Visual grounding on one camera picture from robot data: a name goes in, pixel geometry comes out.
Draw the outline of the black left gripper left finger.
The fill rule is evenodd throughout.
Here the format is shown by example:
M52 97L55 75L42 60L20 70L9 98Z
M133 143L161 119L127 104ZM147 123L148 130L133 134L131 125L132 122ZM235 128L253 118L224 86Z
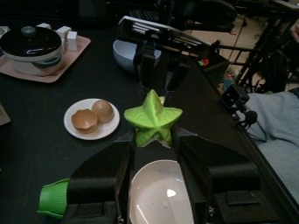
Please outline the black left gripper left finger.
M60 224L128 224L133 133L125 133L69 177Z

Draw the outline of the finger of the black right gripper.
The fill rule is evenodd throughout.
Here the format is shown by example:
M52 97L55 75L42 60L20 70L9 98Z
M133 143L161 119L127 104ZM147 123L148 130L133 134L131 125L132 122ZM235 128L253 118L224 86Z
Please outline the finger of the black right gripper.
M188 57L171 57L167 65L165 89L175 91L181 84L185 75L191 69L191 60Z
M148 88L155 70L155 44L147 40L136 45L133 66L140 85Z

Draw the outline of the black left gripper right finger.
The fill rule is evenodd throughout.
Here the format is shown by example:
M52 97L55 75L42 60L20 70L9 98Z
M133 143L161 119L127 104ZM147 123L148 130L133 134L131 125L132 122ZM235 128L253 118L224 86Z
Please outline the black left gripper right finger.
M183 128L172 130L172 147L181 167L195 224L267 224L279 221L261 192L257 167L245 156Z

